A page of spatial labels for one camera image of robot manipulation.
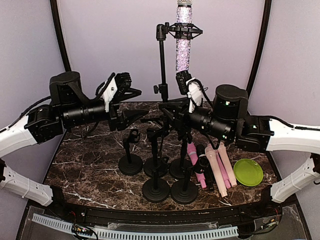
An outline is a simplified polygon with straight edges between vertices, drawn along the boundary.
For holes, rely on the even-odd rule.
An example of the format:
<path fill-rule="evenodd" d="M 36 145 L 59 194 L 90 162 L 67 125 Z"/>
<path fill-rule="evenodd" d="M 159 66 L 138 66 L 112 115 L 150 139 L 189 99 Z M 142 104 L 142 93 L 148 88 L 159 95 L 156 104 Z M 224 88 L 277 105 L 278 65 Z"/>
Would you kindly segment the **small beige microphone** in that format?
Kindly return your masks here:
<path fill-rule="evenodd" d="M 205 148 L 205 156 L 207 157 L 210 163 L 210 167 L 212 169 L 212 172 L 218 187 L 218 191 L 221 197 L 224 198 L 228 195 L 227 188 L 218 164 L 217 151 L 214 150 L 210 144 L 208 144 L 207 147 Z"/>

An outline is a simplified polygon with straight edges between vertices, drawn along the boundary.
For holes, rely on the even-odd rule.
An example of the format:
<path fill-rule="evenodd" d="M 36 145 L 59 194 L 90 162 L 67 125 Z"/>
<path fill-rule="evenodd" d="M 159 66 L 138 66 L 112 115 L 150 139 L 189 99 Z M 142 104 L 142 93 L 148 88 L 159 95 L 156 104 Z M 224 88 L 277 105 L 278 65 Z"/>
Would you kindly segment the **black microphone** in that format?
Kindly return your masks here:
<path fill-rule="evenodd" d="M 197 162 L 198 167 L 195 167 L 195 170 L 197 173 L 204 174 L 206 189 L 210 192 L 213 192 L 215 190 L 214 178 L 213 178 L 213 174 L 211 173 L 210 163 L 206 157 L 205 147 L 203 144 L 198 144 L 196 146 L 196 153 L 198 156 L 198 162 Z"/>

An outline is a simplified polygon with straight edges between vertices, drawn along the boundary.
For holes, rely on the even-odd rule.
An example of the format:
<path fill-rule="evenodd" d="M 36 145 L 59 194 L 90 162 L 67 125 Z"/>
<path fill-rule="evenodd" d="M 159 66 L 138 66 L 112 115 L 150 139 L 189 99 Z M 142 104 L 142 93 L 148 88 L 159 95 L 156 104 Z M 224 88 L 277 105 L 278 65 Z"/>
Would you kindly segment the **black stand with clip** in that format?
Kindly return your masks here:
<path fill-rule="evenodd" d="M 178 140 L 182 140 L 179 158 L 174 159 L 169 165 L 169 174 L 177 180 L 183 179 L 188 168 L 192 167 L 190 160 L 186 160 L 188 144 L 193 140 L 191 130 L 178 132 Z"/>

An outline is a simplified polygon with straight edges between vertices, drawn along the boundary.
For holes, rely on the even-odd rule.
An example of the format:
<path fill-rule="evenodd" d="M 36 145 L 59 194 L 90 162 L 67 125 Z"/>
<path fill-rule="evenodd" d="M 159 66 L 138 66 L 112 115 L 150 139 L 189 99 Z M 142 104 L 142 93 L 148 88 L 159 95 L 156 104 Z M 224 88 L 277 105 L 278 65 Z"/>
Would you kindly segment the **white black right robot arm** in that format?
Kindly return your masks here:
<path fill-rule="evenodd" d="M 159 109 L 176 129 L 192 128 L 226 145 L 254 153 L 297 151 L 310 157 L 289 176 L 268 186 L 255 213 L 266 217 L 288 197 L 320 178 L 320 128 L 285 122 L 275 116 L 250 115 L 248 93 L 234 85 L 219 85 L 211 108 L 202 106 L 206 96 L 201 84 L 187 97 L 159 104 Z"/>

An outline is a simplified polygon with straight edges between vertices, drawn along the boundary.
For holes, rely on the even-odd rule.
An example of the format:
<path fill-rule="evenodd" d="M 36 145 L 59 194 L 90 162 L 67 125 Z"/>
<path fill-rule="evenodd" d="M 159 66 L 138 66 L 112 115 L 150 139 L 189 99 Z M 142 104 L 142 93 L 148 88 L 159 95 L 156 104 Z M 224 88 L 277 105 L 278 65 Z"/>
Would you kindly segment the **black stand of small beige microphone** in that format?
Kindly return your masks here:
<path fill-rule="evenodd" d="M 130 144 L 136 144 L 140 141 L 141 133 L 138 129 L 131 129 L 128 137 L 123 139 L 123 148 L 125 155 L 119 160 L 118 168 L 121 173 L 127 176 L 138 174 L 143 168 L 143 160 L 140 156 L 130 152 Z"/>

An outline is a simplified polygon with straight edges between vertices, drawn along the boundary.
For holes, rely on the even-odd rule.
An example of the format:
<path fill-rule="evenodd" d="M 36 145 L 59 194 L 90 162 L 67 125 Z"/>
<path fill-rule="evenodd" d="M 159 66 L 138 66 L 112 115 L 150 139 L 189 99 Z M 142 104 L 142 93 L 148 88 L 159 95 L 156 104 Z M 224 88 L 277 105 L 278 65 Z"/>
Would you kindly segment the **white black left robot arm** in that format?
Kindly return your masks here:
<path fill-rule="evenodd" d="M 0 156 L 25 147 L 40 145 L 64 131 L 107 121 L 110 131 L 123 131 L 149 113 L 148 110 L 120 110 L 120 103 L 138 97 L 142 91 L 131 87 L 128 72 L 112 73 L 88 98 L 82 91 L 81 75 L 67 71 L 49 81 L 49 104 L 37 101 L 17 120 L 0 131 Z"/>

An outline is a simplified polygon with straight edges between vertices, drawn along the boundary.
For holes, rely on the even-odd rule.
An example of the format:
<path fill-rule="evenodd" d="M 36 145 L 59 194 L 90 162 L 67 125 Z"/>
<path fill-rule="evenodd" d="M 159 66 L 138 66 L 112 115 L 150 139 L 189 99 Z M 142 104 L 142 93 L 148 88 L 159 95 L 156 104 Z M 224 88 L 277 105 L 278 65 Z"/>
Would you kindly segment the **beige microphone tall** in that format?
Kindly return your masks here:
<path fill-rule="evenodd" d="M 233 167 L 232 167 L 230 159 L 228 157 L 226 146 L 222 142 L 219 144 L 217 151 L 218 151 L 220 159 L 224 165 L 226 173 L 229 177 L 229 182 L 230 182 L 231 186 L 232 187 L 237 186 L 237 179 L 235 177 Z"/>

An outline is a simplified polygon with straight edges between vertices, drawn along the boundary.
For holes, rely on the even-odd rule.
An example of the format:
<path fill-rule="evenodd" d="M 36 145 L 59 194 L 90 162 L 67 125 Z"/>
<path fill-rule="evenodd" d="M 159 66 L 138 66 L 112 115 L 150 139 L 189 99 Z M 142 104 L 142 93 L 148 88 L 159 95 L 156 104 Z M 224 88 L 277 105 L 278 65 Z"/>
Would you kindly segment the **glitter silver-head microphone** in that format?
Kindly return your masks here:
<path fill-rule="evenodd" d="M 184 28 L 183 24 L 191 24 L 193 20 L 193 0 L 178 0 L 176 9 L 176 23 Z M 175 71 L 188 71 L 190 66 L 191 40 L 187 32 L 176 33 Z"/>

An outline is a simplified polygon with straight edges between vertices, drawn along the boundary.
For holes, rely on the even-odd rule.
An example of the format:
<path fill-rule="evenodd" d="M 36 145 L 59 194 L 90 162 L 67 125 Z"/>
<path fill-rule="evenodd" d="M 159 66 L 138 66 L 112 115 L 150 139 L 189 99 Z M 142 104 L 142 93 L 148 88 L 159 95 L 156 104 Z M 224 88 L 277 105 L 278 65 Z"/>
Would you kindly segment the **black tripod shock-mount stand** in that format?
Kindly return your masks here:
<path fill-rule="evenodd" d="M 161 71 L 161 83 L 153 87 L 155 93 L 161 94 L 162 103 L 168 102 L 169 99 L 169 87 L 166 79 L 166 62 L 165 62 L 165 45 L 164 42 L 167 39 L 167 35 L 172 35 L 177 39 L 176 33 L 178 32 L 187 32 L 188 39 L 192 40 L 195 37 L 201 35 L 203 31 L 195 26 L 194 24 L 182 24 L 184 27 L 181 27 L 178 23 L 170 24 L 168 22 L 160 23 L 156 26 L 156 40 L 159 43 L 159 54 L 160 54 L 160 71 Z M 186 95 L 183 95 L 183 98 L 187 98 L 187 103 L 189 104 L 189 99 Z M 191 127 L 186 123 L 185 117 L 190 113 L 184 115 L 184 122 L 188 127 L 188 130 L 191 130 Z M 167 117 L 162 113 L 162 115 L 154 118 L 144 118 L 141 120 L 142 123 L 146 122 L 155 122 L 158 123 L 165 133 L 168 133 L 171 130 L 175 130 L 170 123 L 168 122 Z"/>

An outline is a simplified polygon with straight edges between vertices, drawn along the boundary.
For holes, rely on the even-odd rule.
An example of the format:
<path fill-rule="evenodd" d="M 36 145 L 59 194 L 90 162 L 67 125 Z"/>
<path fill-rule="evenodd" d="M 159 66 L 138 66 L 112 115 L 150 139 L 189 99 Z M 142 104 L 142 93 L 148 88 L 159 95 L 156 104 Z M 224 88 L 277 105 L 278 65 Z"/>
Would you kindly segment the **black round-base stand front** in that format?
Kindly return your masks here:
<path fill-rule="evenodd" d="M 189 167 L 183 179 L 173 183 L 170 189 L 171 198 L 181 205 L 187 205 L 194 202 L 198 196 L 198 187 L 191 181 L 191 175 L 196 170 L 195 166 Z"/>

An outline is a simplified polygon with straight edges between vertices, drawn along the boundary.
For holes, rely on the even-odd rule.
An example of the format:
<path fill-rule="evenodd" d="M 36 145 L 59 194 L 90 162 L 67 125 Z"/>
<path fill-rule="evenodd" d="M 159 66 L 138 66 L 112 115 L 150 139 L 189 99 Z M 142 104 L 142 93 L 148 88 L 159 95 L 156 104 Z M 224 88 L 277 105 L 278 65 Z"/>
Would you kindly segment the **black round-base stand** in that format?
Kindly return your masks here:
<path fill-rule="evenodd" d="M 170 193 L 169 184 L 162 179 L 168 173 L 168 157 L 159 158 L 154 165 L 149 158 L 143 166 L 144 173 L 150 177 L 142 186 L 143 197 L 152 203 L 160 203 L 166 200 Z"/>
<path fill-rule="evenodd" d="M 187 205 L 194 202 L 198 196 L 198 187 L 191 181 L 191 175 L 196 170 L 195 166 L 189 167 L 183 179 L 173 183 L 170 189 L 171 198 L 181 205 Z"/>

